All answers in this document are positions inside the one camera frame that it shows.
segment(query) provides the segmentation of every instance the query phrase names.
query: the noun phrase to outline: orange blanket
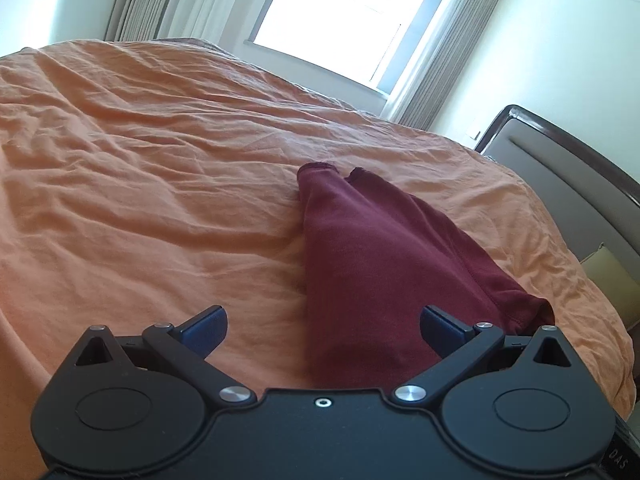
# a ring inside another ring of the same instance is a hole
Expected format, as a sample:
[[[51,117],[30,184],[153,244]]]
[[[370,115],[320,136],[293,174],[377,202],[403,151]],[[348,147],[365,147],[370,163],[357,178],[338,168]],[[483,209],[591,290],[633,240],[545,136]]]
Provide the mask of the orange blanket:
[[[0,471],[43,469],[31,407],[90,324],[117,335],[226,307],[210,360],[309,384],[297,168],[363,166],[445,212],[547,298],[615,408],[630,339],[540,200],[460,145],[193,45],[75,41],[0,59]]]

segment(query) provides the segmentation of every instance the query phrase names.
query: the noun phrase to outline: headboard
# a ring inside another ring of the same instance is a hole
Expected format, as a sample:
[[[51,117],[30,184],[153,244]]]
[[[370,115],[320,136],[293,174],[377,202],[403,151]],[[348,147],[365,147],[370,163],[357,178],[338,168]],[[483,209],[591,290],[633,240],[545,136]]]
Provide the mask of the headboard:
[[[639,182],[581,140],[516,105],[500,112],[476,151],[534,189],[579,260],[604,243],[640,282]]]

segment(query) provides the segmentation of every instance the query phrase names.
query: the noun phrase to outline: maroon garment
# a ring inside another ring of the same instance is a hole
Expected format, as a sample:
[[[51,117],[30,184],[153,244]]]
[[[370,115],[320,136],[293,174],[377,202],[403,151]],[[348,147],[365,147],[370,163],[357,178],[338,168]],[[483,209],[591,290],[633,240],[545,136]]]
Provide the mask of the maroon garment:
[[[552,324],[527,294],[443,213],[362,168],[298,171],[305,234],[308,357],[318,388],[386,391],[439,361],[420,337],[434,304],[507,334]]]

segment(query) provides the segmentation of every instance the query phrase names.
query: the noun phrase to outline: white wall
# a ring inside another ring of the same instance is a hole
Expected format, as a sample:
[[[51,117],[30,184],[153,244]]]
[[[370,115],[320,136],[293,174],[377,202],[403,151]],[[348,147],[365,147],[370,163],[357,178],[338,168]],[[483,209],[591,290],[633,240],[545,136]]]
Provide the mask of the white wall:
[[[509,104],[640,180],[640,0],[500,0],[433,130],[473,147]]]
[[[25,46],[104,37],[115,0],[0,0],[0,56]]]
[[[312,63],[271,50],[247,39],[266,0],[236,0],[218,43],[240,59],[260,66],[300,86],[379,114],[386,96]]]

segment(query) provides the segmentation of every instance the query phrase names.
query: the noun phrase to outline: yellow pillow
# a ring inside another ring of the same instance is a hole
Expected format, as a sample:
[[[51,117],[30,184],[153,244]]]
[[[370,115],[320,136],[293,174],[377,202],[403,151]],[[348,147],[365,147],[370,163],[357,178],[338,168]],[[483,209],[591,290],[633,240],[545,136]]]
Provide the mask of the yellow pillow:
[[[588,278],[618,311],[627,330],[640,321],[640,285],[603,244],[582,261]]]

